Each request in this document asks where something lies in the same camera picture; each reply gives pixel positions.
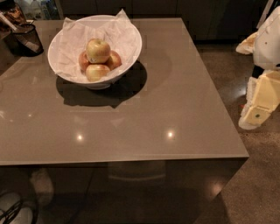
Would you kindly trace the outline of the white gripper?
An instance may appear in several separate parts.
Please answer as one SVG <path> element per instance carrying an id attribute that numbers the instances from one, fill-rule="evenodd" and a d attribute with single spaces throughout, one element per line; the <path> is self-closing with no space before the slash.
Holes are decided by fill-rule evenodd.
<path id="1" fill-rule="evenodd" d="M 277 6 L 257 32 L 244 39 L 235 49 L 252 54 L 254 64 L 264 69 L 258 78 L 250 77 L 247 103 L 242 109 L 239 127 L 253 130 L 260 127 L 280 104 L 280 6 Z"/>

